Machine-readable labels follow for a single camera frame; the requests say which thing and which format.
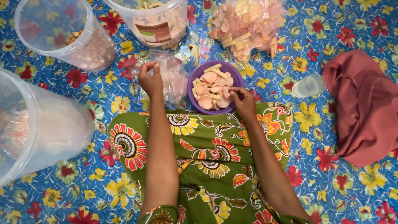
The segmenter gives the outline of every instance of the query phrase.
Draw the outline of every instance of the woman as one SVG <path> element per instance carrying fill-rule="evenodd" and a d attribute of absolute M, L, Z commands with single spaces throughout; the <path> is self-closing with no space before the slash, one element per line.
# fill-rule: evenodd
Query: woman
<path fill-rule="evenodd" d="M 283 104 L 256 106 L 233 87 L 238 114 L 166 114 L 159 64 L 138 79 L 150 117 L 118 115 L 109 138 L 143 200 L 140 224 L 312 223 L 284 172 L 293 120 Z"/>

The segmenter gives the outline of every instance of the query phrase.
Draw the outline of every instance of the label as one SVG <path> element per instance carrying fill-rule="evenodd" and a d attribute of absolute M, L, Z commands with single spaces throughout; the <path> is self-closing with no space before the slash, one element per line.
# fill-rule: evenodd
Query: label
<path fill-rule="evenodd" d="M 138 24 L 135 24 L 135 26 L 146 42 L 163 43 L 172 39 L 167 22 L 154 26 L 143 26 Z"/>

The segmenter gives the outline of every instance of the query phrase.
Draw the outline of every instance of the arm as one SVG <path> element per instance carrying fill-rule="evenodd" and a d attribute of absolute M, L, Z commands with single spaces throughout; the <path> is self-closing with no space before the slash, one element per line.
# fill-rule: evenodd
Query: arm
<path fill-rule="evenodd" d="M 234 87 L 229 90 L 238 114 L 243 118 L 248 129 L 254 163 L 265 200 L 281 215 L 311 220 L 297 198 L 285 171 L 272 152 L 257 121 L 254 96 L 244 88 Z"/>
<path fill-rule="evenodd" d="M 147 71 L 153 68 L 153 76 Z M 177 206 L 178 170 L 170 124 L 163 101 L 163 81 L 159 64 L 145 63 L 139 73 L 139 84 L 150 99 L 149 135 L 146 158 L 146 193 L 139 220 L 150 209 L 160 205 Z"/>

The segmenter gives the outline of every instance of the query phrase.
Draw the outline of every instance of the green fabric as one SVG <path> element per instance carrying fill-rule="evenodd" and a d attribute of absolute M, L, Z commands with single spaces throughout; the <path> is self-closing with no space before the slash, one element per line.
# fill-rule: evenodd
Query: green fabric
<path fill-rule="evenodd" d="M 286 169 L 291 112 L 282 103 L 258 104 L 256 112 L 275 156 Z M 211 116 L 179 110 L 168 118 L 180 174 L 178 214 L 175 208 L 159 205 L 139 223 L 151 223 L 159 216 L 172 222 L 158 219 L 153 223 L 305 223 L 293 216 L 279 216 L 261 197 L 247 130 L 236 112 Z M 142 200 L 148 122 L 148 113 L 125 113 L 116 116 L 108 128 L 112 146 Z"/>

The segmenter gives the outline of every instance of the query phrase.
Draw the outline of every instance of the floral tablecloth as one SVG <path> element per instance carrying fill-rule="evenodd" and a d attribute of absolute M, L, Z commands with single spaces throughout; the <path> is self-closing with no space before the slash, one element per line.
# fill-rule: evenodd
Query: floral tablecloth
<path fill-rule="evenodd" d="M 118 48 L 115 62 L 98 73 L 84 72 L 27 49 L 14 29 L 18 1 L 0 0 L 0 66 L 86 104 L 97 123 L 94 139 L 82 154 L 0 189 L 0 223 L 137 222 L 141 202 L 136 195 L 125 193 L 133 185 L 110 150 L 105 130 L 116 114 L 146 109 L 147 104 L 139 100 L 137 81 L 125 74 L 131 55 L 146 57 L 148 51 L 116 12 L 100 0 L 88 2 Z M 188 73 L 205 60 L 230 60 L 229 54 L 206 35 L 215 4 L 214 0 L 189 0 L 188 34 L 174 52 Z M 394 224 L 398 149 L 362 169 L 339 159 L 333 155 L 336 105 L 330 93 L 297 99 L 291 96 L 291 88 L 297 80 L 321 73 L 322 66 L 337 54 L 358 48 L 398 83 L 398 46 L 394 45 L 398 43 L 397 2 L 287 0 L 285 8 L 289 15 L 278 34 L 277 57 L 252 52 L 250 64 L 240 73 L 258 102 L 281 101 L 294 111 L 286 175 L 315 223 Z M 190 104 L 182 103 L 181 107 L 189 108 Z M 316 114 L 322 121 L 311 123 L 300 118 L 316 118 Z"/>

